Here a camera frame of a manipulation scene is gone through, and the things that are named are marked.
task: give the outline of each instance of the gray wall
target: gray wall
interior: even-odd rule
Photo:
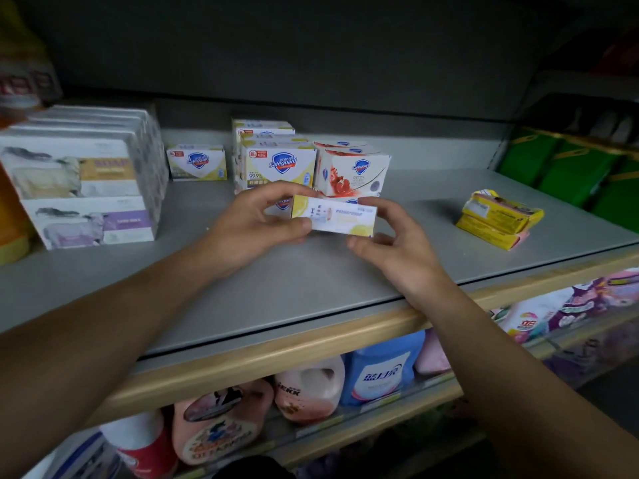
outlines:
[[[66,84],[497,120],[563,22],[530,0],[17,1]]]

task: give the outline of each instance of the left hand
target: left hand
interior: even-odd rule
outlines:
[[[210,262],[214,277],[234,273],[275,245],[304,241],[311,231],[310,219],[264,215],[267,207],[293,195],[316,197],[318,193],[301,184],[276,181],[235,197],[213,228],[194,244],[199,255]]]

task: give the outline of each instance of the right hand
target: right hand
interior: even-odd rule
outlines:
[[[377,207],[378,217],[388,222],[395,237],[378,233],[373,238],[348,236],[348,248],[379,267],[406,300],[423,310],[429,300],[437,299],[442,286],[457,287],[437,259],[422,227],[401,205],[377,197],[358,200]]]

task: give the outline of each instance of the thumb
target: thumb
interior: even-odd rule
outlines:
[[[311,219],[306,217],[280,220],[266,225],[263,242],[268,246],[281,244],[304,237],[311,231]]]
[[[349,236],[346,245],[358,257],[368,260],[372,265],[382,269],[392,247],[375,243],[368,237]]]

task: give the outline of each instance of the finger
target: finger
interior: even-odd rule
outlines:
[[[266,207],[276,204],[280,200],[293,195],[305,195],[316,197],[318,193],[308,186],[304,186],[292,181],[276,181],[267,183],[246,192],[246,201],[250,205],[255,205],[263,210]]]
[[[393,245],[395,243],[394,237],[382,232],[376,233],[373,236],[372,241],[380,245]]]
[[[262,241],[268,246],[298,240],[311,231],[311,219],[306,217],[281,220],[265,225]]]
[[[386,220],[395,232],[404,232],[411,225],[418,225],[413,218],[406,213],[404,207],[397,202],[378,197],[363,197],[357,200],[362,205],[377,207],[377,216]]]
[[[348,236],[346,245],[355,255],[368,260],[380,269],[384,266],[388,253],[392,251],[390,247],[375,243],[368,237],[356,237],[353,235]]]

